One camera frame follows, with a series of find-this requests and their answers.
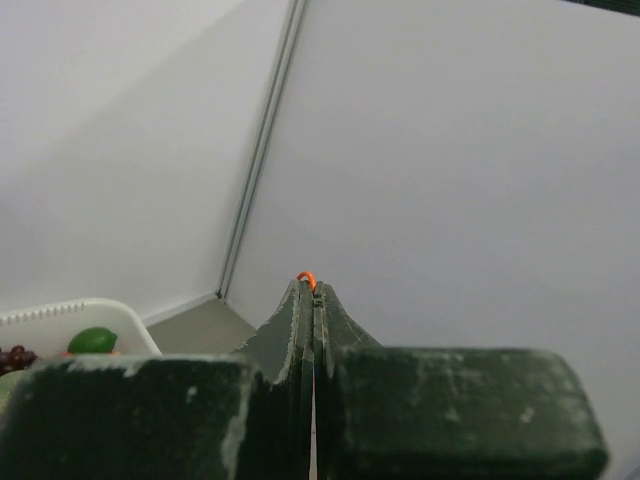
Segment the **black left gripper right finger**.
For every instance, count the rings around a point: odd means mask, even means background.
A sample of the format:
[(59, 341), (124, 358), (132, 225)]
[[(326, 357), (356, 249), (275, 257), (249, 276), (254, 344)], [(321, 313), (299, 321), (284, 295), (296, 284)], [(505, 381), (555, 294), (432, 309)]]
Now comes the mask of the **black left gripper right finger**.
[(326, 283), (314, 292), (322, 479), (597, 479), (606, 440), (548, 350), (380, 344)]

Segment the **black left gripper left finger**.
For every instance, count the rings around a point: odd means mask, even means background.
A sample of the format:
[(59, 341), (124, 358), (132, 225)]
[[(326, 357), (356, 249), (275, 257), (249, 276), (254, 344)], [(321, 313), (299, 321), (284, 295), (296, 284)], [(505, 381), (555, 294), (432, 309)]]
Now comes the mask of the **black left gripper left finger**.
[(292, 281), (229, 354), (41, 362), (1, 417), (5, 479), (305, 479), (313, 291)]

